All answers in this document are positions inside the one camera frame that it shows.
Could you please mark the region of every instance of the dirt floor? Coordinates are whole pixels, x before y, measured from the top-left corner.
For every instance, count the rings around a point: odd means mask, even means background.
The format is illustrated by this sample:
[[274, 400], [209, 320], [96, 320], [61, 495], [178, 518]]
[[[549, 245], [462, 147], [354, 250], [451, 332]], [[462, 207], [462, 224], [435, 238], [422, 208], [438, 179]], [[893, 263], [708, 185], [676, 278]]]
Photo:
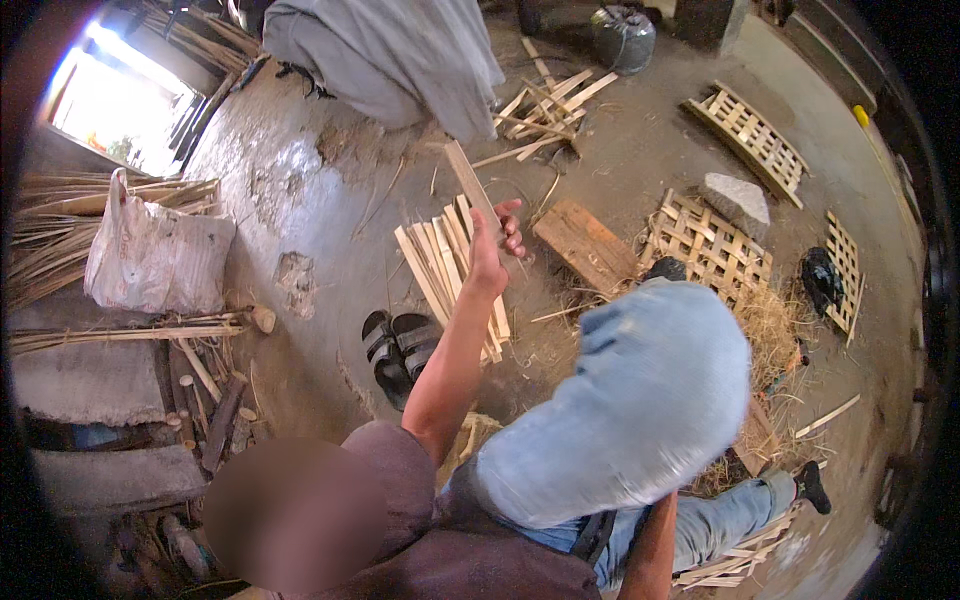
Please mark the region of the dirt floor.
[[[566, 18], [574, 20], [574, 13]], [[488, 24], [507, 75], [499, 96], [509, 100], [520, 77], [537, 72], [508, 12], [490, 15]], [[603, 72], [582, 50], [580, 26], [556, 25], [537, 45], [558, 79], [588, 66]], [[270, 62], [227, 98], [186, 176], [221, 178], [222, 199], [239, 224], [228, 301], [256, 300], [277, 311], [276, 332], [243, 348], [255, 363], [253, 385], [270, 423], [281, 436], [340, 442], [370, 419], [398, 421], [373, 381], [360, 326], [378, 308], [429, 310], [401, 264], [393, 229], [439, 214], [459, 190], [443, 156], [425, 142], [436, 134], [429, 126], [384, 132], [340, 102], [304, 100], [299, 77], [278, 80], [275, 72]], [[860, 245], [866, 293], [856, 339], [844, 350], [830, 326], [817, 328], [812, 364], [803, 374], [807, 384], [798, 394], [802, 403], [792, 400], [789, 423], [803, 426], [857, 393], [862, 399], [821, 438], [831, 448], [824, 478], [833, 514], [804, 509], [755, 581], [681, 595], [841, 597], [882, 543], [872, 521], [877, 487], [885, 458], [904, 444], [915, 376], [909, 348], [920, 301], [918, 233], [891, 186], [889, 157], [868, 138], [878, 140], [876, 133], [865, 135], [836, 94], [761, 20], [749, 16], [722, 59], [694, 52], [664, 27], [650, 66], [590, 101], [583, 159], [560, 178], [549, 203], [573, 200], [634, 243], [666, 187], [688, 190], [706, 172], [759, 183], [679, 108], [686, 98], [706, 97], [714, 79], [762, 112], [810, 164], [798, 190], [805, 210], [768, 194], [773, 225], [764, 245], [775, 257], [775, 272], [791, 275], [806, 249], [825, 241], [826, 210]], [[497, 140], [468, 146], [467, 153], [483, 158], [512, 146]], [[478, 175], [494, 202], [525, 198], [521, 217], [527, 218], [556, 177], [543, 160], [512, 159]], [[478, 398], [477, 410], [504, 423], [550, 398], [572, 372], [578, 348], [574, 322], [530, 323], [580, 298], [570, 291], [576, 284], [561, 259], [533, 239], [529, 227], [525, 236], [535, 255], [531, 277], [505, 296], [515, 338], [504, 347], [503, 362], [487, 368]]]

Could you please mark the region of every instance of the foot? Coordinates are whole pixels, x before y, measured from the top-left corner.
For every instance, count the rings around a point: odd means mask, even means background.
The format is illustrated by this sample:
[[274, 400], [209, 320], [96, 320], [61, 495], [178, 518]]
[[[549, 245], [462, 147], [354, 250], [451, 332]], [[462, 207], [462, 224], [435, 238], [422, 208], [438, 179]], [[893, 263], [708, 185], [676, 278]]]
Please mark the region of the foot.
[[820, 481], [820, 467], [816, 461], [804, 465], [800, 474], [793, 478], [797, 484], [797, 499], [806, 498], [821, 515], [830, 514], [830, 499], [824, 491], [824, 484]]
[[673, 256], [665, 256], [650, 267], [650, 271], [643, 276], [643, 280], [647, 281], [654, 277], [665, 277], [670, 281], [686, 281], [686, 265]]

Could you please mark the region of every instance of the light blue jeans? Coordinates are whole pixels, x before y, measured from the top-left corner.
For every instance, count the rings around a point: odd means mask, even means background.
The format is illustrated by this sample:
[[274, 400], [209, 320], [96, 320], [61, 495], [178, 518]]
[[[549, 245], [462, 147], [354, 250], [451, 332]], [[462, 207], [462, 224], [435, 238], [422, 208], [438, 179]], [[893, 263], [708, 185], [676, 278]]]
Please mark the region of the light blue jeans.
[[[750, 349], [709, 288], [663, 278], [588, 312], [581, 332], [576, 373], [487, 440], [447, 489], [563, 552], [588, 516], [616, 510], [594, 568], [600, 589], [616, 589], [649, 506], [735, 438], [750, 392]], [[790, 476], [772, 471], [711, 500], [681, 498], [674, 571], [734, 547], [794, 495]]]

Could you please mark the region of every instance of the gray cloth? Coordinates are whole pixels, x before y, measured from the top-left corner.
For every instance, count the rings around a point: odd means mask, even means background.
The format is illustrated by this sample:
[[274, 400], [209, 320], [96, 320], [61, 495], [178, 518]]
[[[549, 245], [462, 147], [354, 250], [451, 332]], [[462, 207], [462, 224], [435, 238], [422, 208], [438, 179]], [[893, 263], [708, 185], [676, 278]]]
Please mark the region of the gray cloth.
[[432, 112], [461, 142], [495, 136], [492, 87], [505, 80], [474, 0], [279, 0], [263, 45], [387, 128]]

